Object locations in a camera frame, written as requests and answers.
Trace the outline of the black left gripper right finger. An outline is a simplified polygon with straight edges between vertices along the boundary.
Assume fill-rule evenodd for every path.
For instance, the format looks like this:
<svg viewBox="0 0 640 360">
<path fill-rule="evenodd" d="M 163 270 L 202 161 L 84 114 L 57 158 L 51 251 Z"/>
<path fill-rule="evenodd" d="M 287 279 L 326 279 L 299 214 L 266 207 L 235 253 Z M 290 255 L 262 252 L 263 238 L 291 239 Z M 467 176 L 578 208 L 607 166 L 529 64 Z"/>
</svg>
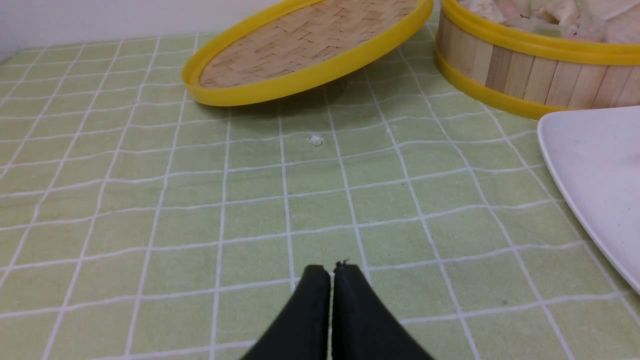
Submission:
<svg viewBox="0 0 640 360">
<path fill-rule="evenodd" d="M 356 264 L 336 262 L 333 278 L 334 360 L 432 360 L 375 293 Z"/>
</svg>

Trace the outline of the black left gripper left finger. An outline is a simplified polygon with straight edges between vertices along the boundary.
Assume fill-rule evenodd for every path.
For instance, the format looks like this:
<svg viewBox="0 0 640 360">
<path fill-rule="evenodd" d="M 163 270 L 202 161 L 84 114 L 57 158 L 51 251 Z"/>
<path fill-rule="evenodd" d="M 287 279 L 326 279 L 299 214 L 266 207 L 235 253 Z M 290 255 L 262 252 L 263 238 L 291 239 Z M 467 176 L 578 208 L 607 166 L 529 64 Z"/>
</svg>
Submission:
<svg viewBox="0 0 640 360">
<path fill-rule="evenodd" d="M 329 346 L 330 275 L 308 265 L 286 305 L 244 360 L 326 360 Z"/>
</svg>

